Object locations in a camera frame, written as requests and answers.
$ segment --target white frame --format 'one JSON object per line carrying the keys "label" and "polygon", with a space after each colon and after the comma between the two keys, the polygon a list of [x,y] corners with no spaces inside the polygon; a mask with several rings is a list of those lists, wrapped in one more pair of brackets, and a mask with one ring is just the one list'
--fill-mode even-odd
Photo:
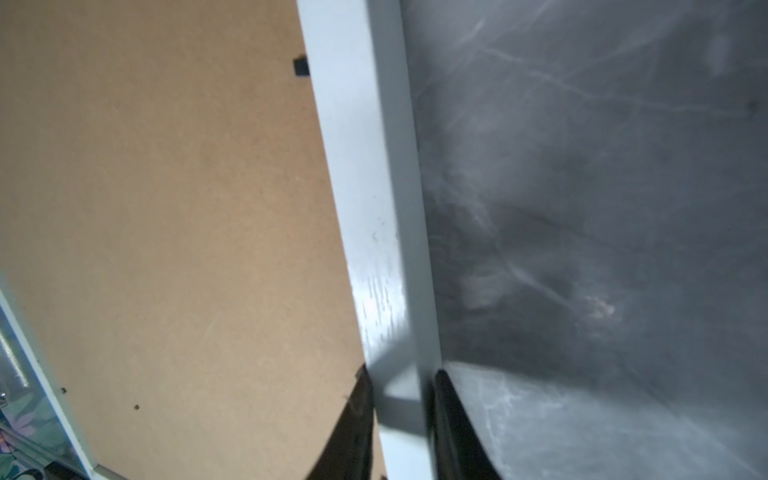
{"label": "white frame", "polygon": [[[298,6],[387,477],[435,480],[426,399],[442,357],[400,3]],[[10,292],[0,279],[0,307],[87,475],[125,480],[87,447]]]}

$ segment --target brown backing board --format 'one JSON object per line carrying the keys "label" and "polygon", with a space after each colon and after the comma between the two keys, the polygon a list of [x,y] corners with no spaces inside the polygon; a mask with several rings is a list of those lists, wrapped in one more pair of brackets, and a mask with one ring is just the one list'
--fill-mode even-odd
{"label": "brown backing board", "polygon": [[301,478],[354,383],[302,52],[281,0],[0,3],[0,271],[130,480]]}

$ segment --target gray surface with white scratches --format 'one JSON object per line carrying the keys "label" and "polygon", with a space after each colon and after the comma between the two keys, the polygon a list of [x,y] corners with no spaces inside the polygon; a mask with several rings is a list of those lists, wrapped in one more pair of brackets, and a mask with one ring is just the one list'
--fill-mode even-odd
{"label": "gray surface with white scratches", "polygon": [[768,2],[403,0],[442,352],[505,478],[768,478]]}

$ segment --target small black tab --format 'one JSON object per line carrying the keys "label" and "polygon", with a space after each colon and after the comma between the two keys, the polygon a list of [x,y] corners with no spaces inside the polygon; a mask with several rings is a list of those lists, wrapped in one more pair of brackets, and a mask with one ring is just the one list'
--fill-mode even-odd
{"label": "small black tab", "polygon": [[297,77],[310,76],[310,63],[306,60],[306,55],[301,55],[300,57],[293,59],[293,73],[295,73]]}

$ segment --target gray marbled surface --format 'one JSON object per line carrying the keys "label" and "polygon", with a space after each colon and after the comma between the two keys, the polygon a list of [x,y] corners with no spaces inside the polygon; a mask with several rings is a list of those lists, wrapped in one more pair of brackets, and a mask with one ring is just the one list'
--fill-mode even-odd
{"label": "gray marbled surface", "polygon": [[441,344],[505,478],[768,478],[768,3],[403,0]]}

